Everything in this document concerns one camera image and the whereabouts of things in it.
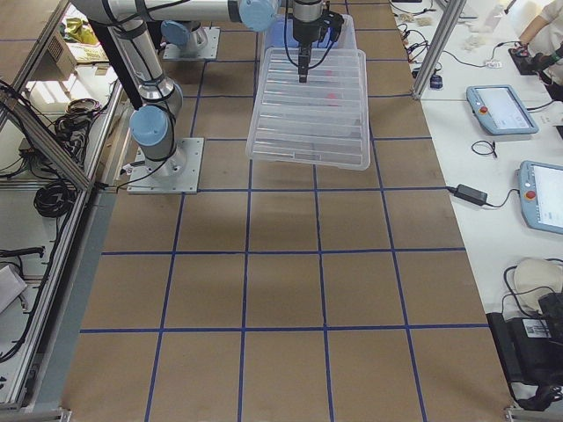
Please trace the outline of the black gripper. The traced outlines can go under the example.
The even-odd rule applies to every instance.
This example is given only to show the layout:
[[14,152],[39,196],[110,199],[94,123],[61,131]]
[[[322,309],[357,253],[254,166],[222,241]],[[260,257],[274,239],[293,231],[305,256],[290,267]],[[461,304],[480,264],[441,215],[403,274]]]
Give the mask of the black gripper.
[[322,41],[327,33],[329,40],[336,42],[340,37],[344,18],[332,11],[329,1],[289,1],[286,11],[292,13],[292,36],[298,48],[299,83],[307,82],[311,61],[311,45]]

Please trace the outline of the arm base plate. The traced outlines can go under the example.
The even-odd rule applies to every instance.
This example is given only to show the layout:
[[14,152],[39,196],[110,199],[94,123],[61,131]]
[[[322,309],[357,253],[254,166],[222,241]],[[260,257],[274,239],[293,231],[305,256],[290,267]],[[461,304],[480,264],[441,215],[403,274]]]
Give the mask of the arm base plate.
[[219,27],[189,28],[184,25],[161,29],[166,47],[163,59],[167,61],[213,61],[216,59],[220,39]]
[[195,194],[198,190],[203,138],[180,138],[175,153],[161,163],[147,161],[141,148],[137,149],[136,161],[130,177],[133,181],[125,186],[130,194]]

